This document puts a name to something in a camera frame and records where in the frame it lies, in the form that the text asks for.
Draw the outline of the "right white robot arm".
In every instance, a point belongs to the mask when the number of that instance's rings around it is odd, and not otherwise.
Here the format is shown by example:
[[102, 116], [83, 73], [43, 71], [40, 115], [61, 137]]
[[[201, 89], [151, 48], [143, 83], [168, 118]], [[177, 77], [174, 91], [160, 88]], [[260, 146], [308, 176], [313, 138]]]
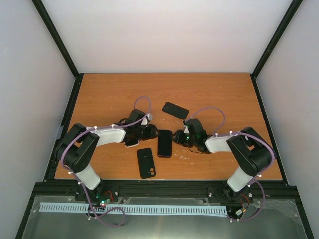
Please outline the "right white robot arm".
[[196, 147], [204, 154], [231, 152], [238, 163], [238, 168], [227, 180], [226, 188], [231, 193], [251, 185], [276, 160], [274, 150], [251, 127], [208, 135], [198, 119], [191, 119], [184, 122], [184, 129], [173, 134], [172, 139], [184, 147]]

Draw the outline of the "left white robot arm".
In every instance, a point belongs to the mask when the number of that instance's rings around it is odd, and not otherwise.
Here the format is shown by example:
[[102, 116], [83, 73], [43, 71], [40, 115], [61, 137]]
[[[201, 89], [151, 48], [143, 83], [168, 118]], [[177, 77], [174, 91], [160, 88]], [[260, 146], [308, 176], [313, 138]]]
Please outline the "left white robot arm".
[[96, 147], [112, 143], [122, 143], [126, 148], [134, 147], [140, 141], [156, 138], [157, 128], [150, 124], [153, 115], [133, 109], [127, 118], [106, 127], [72, 126], [59, 142], [54, 156], [61, 165], [73, 174], [79, 184], [83, 184], [86, 194], [92, 200], [103, 197], [104, 188], [99, 185], [100, 177], [90, 165]]

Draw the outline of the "black phone case front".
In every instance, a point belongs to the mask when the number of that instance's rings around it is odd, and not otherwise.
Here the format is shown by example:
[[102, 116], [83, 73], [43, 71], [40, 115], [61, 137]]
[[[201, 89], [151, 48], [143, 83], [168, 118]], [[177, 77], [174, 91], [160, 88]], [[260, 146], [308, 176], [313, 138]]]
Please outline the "black phone case front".
[[137, 150], [137, 160], [139, 167], [139, 174], [141, 179], [148, 179], [155, 177], [155, 165], [150, 148], [144, 148]]

